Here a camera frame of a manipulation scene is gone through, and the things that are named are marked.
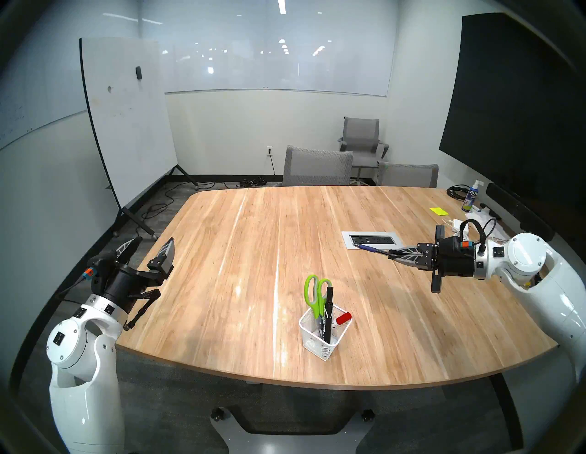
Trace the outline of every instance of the office chair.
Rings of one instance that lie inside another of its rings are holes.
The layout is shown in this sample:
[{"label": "office chair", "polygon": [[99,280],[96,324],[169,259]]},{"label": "office chair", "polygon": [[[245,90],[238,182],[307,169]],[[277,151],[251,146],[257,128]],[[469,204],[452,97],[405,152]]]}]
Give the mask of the office chair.
[{"label": "office chair", "polygon": [[349,185],[352,155],[288,145],[282,186]]},{"label": "office chair", "polygon": [[[358,168],[356,176],[357,185],[364,184],[360,181],[360,172],[363,168],[376,169],[378,161],[384,158],[389,150],[389,145],[379,140],[379,120],[366,120],[364,118],[344,117],[344,132],[340,142],[340,151],[353,151],[352,167]],[[384,145],[383,154],[377,156],[378,146]]]},{"label": "office chair", "polygon": [[437,164],[391,164],[380,161],[376,185],[437,187],[439,169]]}]

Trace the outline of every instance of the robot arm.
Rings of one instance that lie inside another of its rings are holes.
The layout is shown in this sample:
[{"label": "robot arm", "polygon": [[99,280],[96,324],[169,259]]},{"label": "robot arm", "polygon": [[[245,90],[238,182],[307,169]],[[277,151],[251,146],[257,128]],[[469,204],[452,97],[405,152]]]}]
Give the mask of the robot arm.
[{"label": "robot arm", "polygon": [[[49,386],[53,418],[71,454],[124,452],[115,343],[122,330],[131,329],[160,296],[158,289],[143,292],[167,279],[175,248],[171,238],[150,260],[149,271],[137,271],[127,264],[140,241],[137,237],[117,251],[90,259],[86,274],[92,277],[93,294],[51,331],[47,341],[53,370]],[[127,323],[135,302],[147,298],[134,320]],[[100,329],[99,336],[87,329],[90,322]]]},{"label": "robot arm", "polygon": [[[477,243],[460,240],[468,222],[481,234]],[[362,244],[355,246],[384,254],[407,266],[431,271],[431,291],[435,293],[441,292],[444,276],[484,280],[497,275],[539,328],[568,353],[576,380],[580,380],[586,367],[586,289],[568,262],[540,237],[521,233],[505,244],[498,244],[486,239],[478,222],[468,220],[461,224],[460,236],[445,238],[444,226],[436,226],[433,243],[418,243],[388,252]],[[544,265],[549,273],[527,288],[524,284]]]}]

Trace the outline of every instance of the yellow sticky note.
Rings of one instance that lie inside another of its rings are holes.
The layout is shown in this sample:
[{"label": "yellow sticky note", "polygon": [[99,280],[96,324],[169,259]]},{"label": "yellow sticky note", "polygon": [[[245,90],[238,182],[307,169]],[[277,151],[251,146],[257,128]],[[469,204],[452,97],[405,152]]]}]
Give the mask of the yellow sticky note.
[{"label": "yellow sticky note", "polygon": [[448,212],[441,209],[440,207],[430,208],[430,210],[433,211],[438,216],[447,216],[448,215]]}]

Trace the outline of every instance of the spray bottle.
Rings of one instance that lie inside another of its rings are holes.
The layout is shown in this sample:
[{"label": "spray bottle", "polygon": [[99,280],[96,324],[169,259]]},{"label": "spray bottle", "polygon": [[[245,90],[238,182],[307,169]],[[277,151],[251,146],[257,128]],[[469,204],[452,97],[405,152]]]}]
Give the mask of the spray bottle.
[{"label": "spray bottle", "polygon": [[472,205],[474,205],[474,200],[476,200],[476,196],[478,195],[478,186],[479,185],[484,186],[484,183],[481,182],[480,180],[476,180],[476,183],[474,183],[474,186],[472,186],[470,188],[470,190],[468,191],[468,194],[466,195],[466,199],[464,199],[464,203],[462,204],[462,211],[469,213],[470,209],[472,209]]}]

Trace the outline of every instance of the white mesh pen holder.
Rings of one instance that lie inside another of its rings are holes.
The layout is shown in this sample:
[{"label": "white mesh pen holder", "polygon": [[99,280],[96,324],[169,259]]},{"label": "white mesh pen holder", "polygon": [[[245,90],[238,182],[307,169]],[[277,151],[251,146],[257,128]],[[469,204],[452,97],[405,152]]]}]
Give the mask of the white mesh pen holder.
[{"label": "white mesh pen holder", "polygon": [[[332,310],[332,321],[335,321],[340,315],[346,313],[345,310],[333,305]],[[311,308],[303,314],[299,319],[299,328],[301,328],[301,339],[303,346],[308,349],[314,355],[320,357],[322,360],[327,361],[334,349],[338,346],[346,330],[352,324],[354,318],[351,318],[345,323],[339,326],[332,327],[331,344],[324,342],[319,338],[318,324],[314,318],[314,312]]]}]

